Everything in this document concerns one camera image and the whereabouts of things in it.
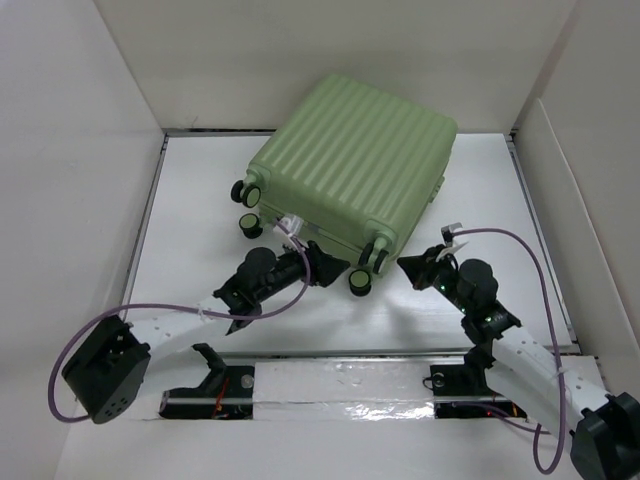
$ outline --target ribbed suitcase shell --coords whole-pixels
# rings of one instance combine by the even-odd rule
[[[300,233],[355,265],[368,242],[400,254],[444,179],[454,120],[331,75],[251,160],[262,221],[293,213]],[[370,265],[375,259],[371,257]]]

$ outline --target black wheel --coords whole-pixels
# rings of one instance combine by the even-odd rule
[[[258,238],[264,231],[260,226],[260,218],[255,213],[247,213],[240,217],[238,225],[240,225],[243,235],[250,240]]]
[[[367,263],[369,263],[369,257],[373,253],[373,242],[367,243],[362,249],[362,253],[360,254],[360,258],[358,259],[358,265],[364,267]]]
[[[354,270],[349,275],[349,289],[356,297],[364,297],[371,292],[371,275],[366,270]]]
[[[244,188],[244,182],[242,180],[238,180],[231,187],[231,200],[236,203],[242,203],[242,189]]]
[[[380,273],[388,256],[389,256],[389,252],[387,252],[386,250],[380,250],[380,253],[378,254],[378,258],[376,258],[376,261],[373,264],[373,273],[375,273],[376,275]]]
[[[258,204],[261,196],[262,192],[258,186],[249,185],[242,194],[242,204],[247,208],[253,208]]]

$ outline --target purple cable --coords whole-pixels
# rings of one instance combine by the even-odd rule
[[[276,225],[278,228],[280,228],[280,230],[282,230],[284,233],[289,235],[289,232],[287,231],[287,229],[284,228],[280,223],[276,223]],[[302,247],[302,245],[300,244],[300,241],[295,236],[289,236],[289,238],[291,240],[291,243],[293,243],[293,245],[296,247],[296,249],[300,253],[300,256],[302,257],[302,261],[304,262],[304,266],[306,270],[306,276],[304,279],[304,284],[302,285],[302,288],[300,289],[300,292],[298,293],[298,295],[296,295],[296,297],[286,305],[272,312],[263,313],[261,315],[254,315],[254,316],[230,315],[228,313],[214,312],[212,310],[200,310],[199,308],[196,308],[196,307],[186,307],[183,305],[173,305],[170,303],[131,303],[128,305],[119,305],[117,307],[110,308],[106,312],[103,312],[100,315],[98,315],[96,318],[90,320],[85,326],[83,326],[80,330],[78,330],[78,332],[71,338],[71,340],[69,340],[69,342],[64,346],[64,348],[60,352],[60,355],[58,355],[58,358],[53,364],[53,368],[51,369],[51,375],[49,375],[49,383],[47,387],[47,400],[49,402],[49,410],[51,411],[51,414],[56,419],[58,419],[63,423],[77,423],[77,422],[82,422],[84,420],[87,420],[89,418],[88,415],[83,415],[80,417],[67,417],[63,415],[60,412],[60,410],[58,410],[58,406],[56,405],[56,399],[55,399],[56,379],[58,377],[58,374],[60,373],[62,362],[64,361],[65,357],[69,354],[73,346],[78,342],[78,340],[80,340],[80,338],[85,333],[87,333],[91,328],[97,325],[101,320],[111,315],[115,315],[116,313],[123,312],[126,310],[161,309],[161,310],[174,310],[177,312],[195,313],[195,314],[202,313],[203,315],[206,315],[208,317],[223,318],[228,320],[263,320],[265,318],[275,317],[276,315],[280,315],[282,312],[289,310],[296,303],[298,303],[298,301],[302,298],[302,296],[307,291],[307,288],[309,288],[309,285],[311,284],[311,264],[309,263],[309,259],[307,258],[307,256],[304,254],[304,248]]]
[[[551,465],[549,468],[544,468],[540,463],[540,455],[538,451],[538,444],[540,442],[540,435],[542,434],[542,425],[538,425],[534,432],[533,436],[533,461],[536,464],[536,468],[543,475],[552,474],[555,469],[558,467],[560,463],[560,459],[562,458],[562,452],[564,451],[564,441],[565,434],[567,428],[567,409],[566,409],[566,395],[565,395],[565,381],[564,374],[562,373],[562,358],[560,357],[560,348],[558,347],[558,338],[556,337],[556,329],[553,326],[553,319],[551,317],[551,306],[549,305],[549,296],[547,295],[547,286],[544,281],[544,273],[542,272],[542,267],[540,266],[540,262],[536,257],[536,254],[533,252],[531,247],[527,245],[522,238],[520,238],[515,233],[510,232],[509,230],[504,230],[502,228],[472,228],[469,230],[460,230],[458,232],[453,232],[454,237],[460,237],[463,235],[471,235],[474,233],[499,233],[501,235],[506,235],[508,237],[513,238],[516,242],[524,247],[527,251],[533,263],[536,266],[536,270],[538,271],[538,276],[540,277],[540,286],[542,287],[542,298],[544,300],[544,309],[547,314],[547,322],[549,323],[549,333],[551,335],[551,344],[553,345],[553,357],[556,361],[556,369],[558,370],[558,387],[560,389],[560,430],[558,431],[558,445],[556,447],[556,453],[551,461]]]
[[[463,407],[477,407],[477,408],[482,408],[484,410],[488,410],[489,412],[493,413],[498,420],[502,420],[504,423],[508,423],[514,428],[524,430],[525,432],[528,432],[528,433],[536,432],[536,429],[534,428],[525,427],[524,425],[521,425],[519,423],[512,422],[511,420],[509,420],[509,415],[507,415],[504,411],[502,411],[498,407],[494,407],[493,405],[486,405],[484,403],[478,403],[478,402],[456,402],[453,404],[453,406],[456,406],[456,405],[461,405]],[[540,434],[551,435],[549,432],[546,432],[546,431],[540,432]]]

